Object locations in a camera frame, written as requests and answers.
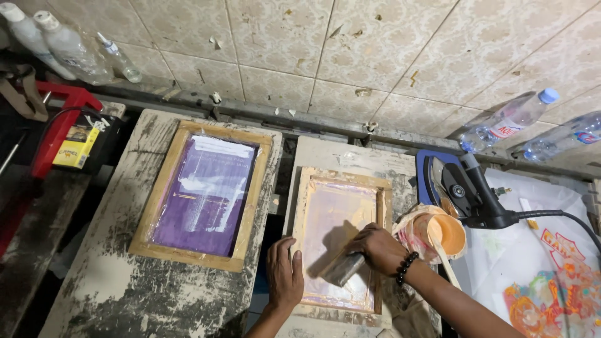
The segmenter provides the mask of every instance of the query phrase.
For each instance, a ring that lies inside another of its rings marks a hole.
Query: blue bottle cap
[[[560,95],[553,88],[545,88],[538,94],[538,98],[548,105],[560,98]]]

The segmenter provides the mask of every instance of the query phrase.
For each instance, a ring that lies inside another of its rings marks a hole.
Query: white plastic bottle
[[[79,79],[93,85],[110,83],[114,74],[104,59],[88,49],[79,34],[62,25],[50,12],[38,11],[34,19],[44,29],[43,36],[52,53]]]
[[[522,146],[525,159],[543,162],[566,150],[601,140],[601,111],[576,117],[531,139]]]
[[[8,27],[14,37],[29,49],[35,57],[42,60],[63,78],[67,80],[77,79],[72,72],[69,72],[56,61],[50,50],[48,50],[48,46],[41,36],[41,31],[36,27],[35,21],[26,16],[17,5],[11,2],[2,3],[0,4],[0,13],[8,21]]]
[[[119,50],[114,42],[105,39],[100,32],[98,32],[98,36],[102,40],[102,46],[104,46],[106,52],[110,55],[111,61],[113,61],[115,67],[123,76],[133,83],[142,81],[142,73],[136,68],[132,60],[123,51]]]
[[[468,153],[482,152],[534,124],[545,113],[547,106],[559,98],[560,95],[553,88],[547,88],[538,94],[509,101],[493,116],[463,134],[461,148]]]

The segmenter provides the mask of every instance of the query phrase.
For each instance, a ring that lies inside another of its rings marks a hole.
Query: black beaded bracelet
[[[403,285],[404,283],[404,278],[405,278],[405,274],[407,273],[407,269],[409,269],[409,265],[411,265],[411,263],[413,263],[414,260],[416,260],[419,257],[419,254],[417,253],[417,251],[412,252],[409,257],[407,257],[407,259],[405,259],[405,261],[403,262],[403,264],[401,265],[401,267],[398,269],[398,275],[397,275],[397,284],[399,286]]]

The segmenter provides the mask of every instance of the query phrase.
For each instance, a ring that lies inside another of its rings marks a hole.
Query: screen printing frame
[[[254,143],[258,145],[257,155],[251,174],[251,181],[246,195],[246,203],[244,204],[244,209],[242,211],[232,257],[222,257],[192,250],[167,247],[154,244],[151,241],[151,236],[154,232],[153,224],[157,224],[159,220],[162,206],[165,202],[166,195],[171,188],[186,142],[192,134],[202,134],[219,139]],[[171,141],[163,166],[154,183],[128,252],[130,254],[201,265],[208,268],[242,272],[251,235],[252,223],[255,217],[255,211],[257,210],[259,193],[265,177],[267,157],[269,156],[271,148],[272,137],[267,135],[253,134],[204,123],[180,120],[179,127]]]
[[[392,183],[389,180],[321,168],[302,167],[292,229],[292,236],[296,238],[296,243],[290,248],[291,253],[302,248],[309,204],[309,185],[312,180],[376,189],[376,223],[386,231],[392,231]],[[368,327],[390,328],[392,325],[391,313],[389,308],[382,304],[383,278],[376,271],[373,271],[373,276],[375,282],[374,313],[300,303],[294,308],[292,315]]]

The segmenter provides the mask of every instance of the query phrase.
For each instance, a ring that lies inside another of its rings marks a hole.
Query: yellow cigarette pack
[[[69,129],[67,138],[63,141],[52,163],[65,167],[83,168],[99,132],[90,125],[74,124]]]

